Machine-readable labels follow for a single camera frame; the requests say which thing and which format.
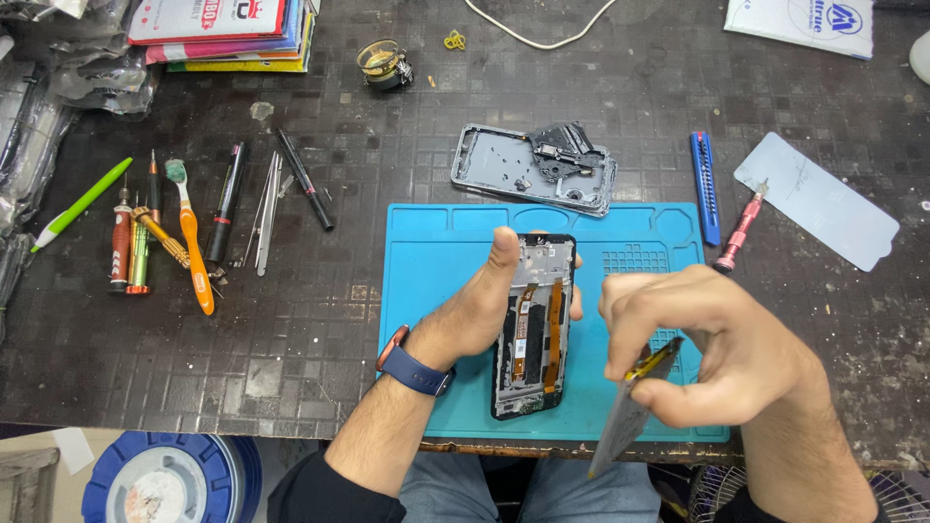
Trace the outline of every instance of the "smartwatch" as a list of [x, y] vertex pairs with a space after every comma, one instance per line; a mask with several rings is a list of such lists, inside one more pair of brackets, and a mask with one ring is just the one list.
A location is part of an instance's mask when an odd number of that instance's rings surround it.
[[455, 380], [456, 368], [441, 372], [418, 362], [404, 350], [404, 343], [409, 335], [409, 325], [402, 325], [394, 332], [378, 356], [375, 370], [391, 374], [395, 380], [419, 393], [442, 396]]

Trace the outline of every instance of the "navy blue watch strap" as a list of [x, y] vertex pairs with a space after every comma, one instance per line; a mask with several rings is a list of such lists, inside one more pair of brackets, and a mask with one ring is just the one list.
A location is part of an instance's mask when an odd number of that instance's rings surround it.
[[430, 369], [407, 354], [400, 345], [394, 346], [381, 369], [398, 382], [430, 396], [442, 396], [456, 376], [455, 368], [448, 372]]

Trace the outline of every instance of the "white cable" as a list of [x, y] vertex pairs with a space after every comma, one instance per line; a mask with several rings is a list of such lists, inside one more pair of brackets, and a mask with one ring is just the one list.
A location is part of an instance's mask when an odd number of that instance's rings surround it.
[[535, 48], [537, 48], [537, 49], [543, 49], [543, 50], [555, 49], [555, 48], [557, 48], [557, 47], [564, 46], [565, 44], [574, 42], [574, 41], [578, 40], [580, 37], [584, 36], [584, 35], [588, 32], [588, 30], [591, 28], [591, 26], [594, 25], [594, 23], [597, 21], [597, 19], [601, 18], [601, 15], [604, 14], [604, 11], [607, 11], [607, 8], [608, 8], [608, 7], [611, 7], [611, 6], [614, 5], [614, 2], [617, 2], [617, 0], [608, 0], [607, 3], [604, 4], [603, 7], [601, 7], [601, 10], [598, 11], [596, 15], [594, 15], [594, 18], [592, 18], [591, 21], [588, 22], [588, 25], [585, 26], [584, 31], [582, 31], [581, 33], [578, 33], [578, 34], [576, 34], [575, 36], [572, 36], [572, 37], [570, 37], [570, 38], [566, 38], [565, 40], [563, 40], [563, 41], [561, 41], [561, 42], [559, 42], [559, 43], [557, 43], [557, 44], [551, 44], [551, 45], [549, 45], [549, 46], [545, 46], [545, 45], [543, 45], [543, 44], [537, 44], [536, 42], [530, 42], [529, 40], [523, 38], [521, 35], [519, 35], [519, 34], [517, 34], [517, 33], [514, 33], [513, 31], [511, 31], [510, 28], [508, 28], [508, 27], [505, 26], [504, 24], [500, 23], [499, 21], [492, 19], [490, 16], [488, 16], [487, 14], [485, 14], [485, 13], [484, 13], [481, 9], [479, 9], [478, 7], [475, 7], [471, 0], [465, 0], [465, 3], [468, 4], [468, 7], [471, 7], [472, 10], [473, 10], [474, 12], [476, 12], [476, 13], [478, 13], [479, 15], [485, 17], [485, 19], [486, 19], [487, 21], [493, 23], [494, 25], [497, 25], [500, 29], [502, 29], [502, 30], [504, 31], [504, 33], [509, 34], [510, 36], [516, 38], [517, 40], [520, 40], [521, 42], [523, 42], [524, 44], [527, 44], [528, 46], [535, 47]]

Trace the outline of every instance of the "smartphone display assembly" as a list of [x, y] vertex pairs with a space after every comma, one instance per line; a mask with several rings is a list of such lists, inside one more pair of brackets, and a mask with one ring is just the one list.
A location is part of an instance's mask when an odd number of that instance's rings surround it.
[[565, 388], [575, 238], [518, 236], [520, 265], [494, 345], [491, 416], [498, 420], [552, 409]]
[[579, 122], [533, 132], [468, 124], [452, 182], [472, 191], [518, 196], [603, 217], [617, 177], [610, 152], [588, 140]]

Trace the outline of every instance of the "workbench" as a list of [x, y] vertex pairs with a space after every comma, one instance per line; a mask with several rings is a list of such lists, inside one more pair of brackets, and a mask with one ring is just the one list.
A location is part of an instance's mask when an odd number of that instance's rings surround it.
[[[576, 33], [600, 5], [479, 3], [544, 42]], [[531, 130], [579, 120], [618, 161], [617, 201], [696, 201], [688, 136], [710, 132], [724, 235], [751, 198], [732, 173], [769, 131], [898, 220], [891, 254], [863, 273], [765, 206], [732, 277], [820, 355], [857, 459], [896, 468], [930, 455], [930, 212], [921, 206], [930, 200], [930, 87], [907, 67], [910, 45], [930, 27], [925, 15], [877, 11], [874, 59], [863, 61], [724, 33], [724, 2], [617, 2], [587, 36], [556, 51], [520, 44], [461, 0], [375, 7], [324, 3], [308, 74], [166, 74], [144, 121], [88, 113], [71, 129], [42, 210], [26, 227], [34, 234], [127, 156], [136, 158], [129, 184], [144, 197], [155, 148], [160, 163], [187, 162], [206, 242], [231, 147], [246, 141], [246, 183], [227, 256], [237, 259], [277, 127], [331, 194], [325, 204], [336, 230], [324, 233], [292, 188], [278, 205], [268, 274], [231, 269], [217, 312], [205, 316], [190, 275], [157, 244], [153, 294], [107, 294], [111, 188], [34, 256], [8, 305], [0, 421], [334, 436], [375, 380], [387, 206], [499, 201], [449, 182], [466, 123]], [[467, 37], [465, 51], [443, 46], [453, 29]], [[355, 54], [381, 37], [407, 50], [416, 74], [410, 87], [378, 94], [363, 84]], [[253, 117], [255, 103], [273, 113]], [[261, 109], [256, 117], [268, 108]], [[165, 182], [164, 195], [164, 225], [181, 237], [173, 184]], [[705, 257], [718, 252], [707, 248]], [[625, 457], [738, 463], [735, 432], [725, 444], [637, 443]], [[427, 443], [536, 456], [584, 456], [594, 447]]]

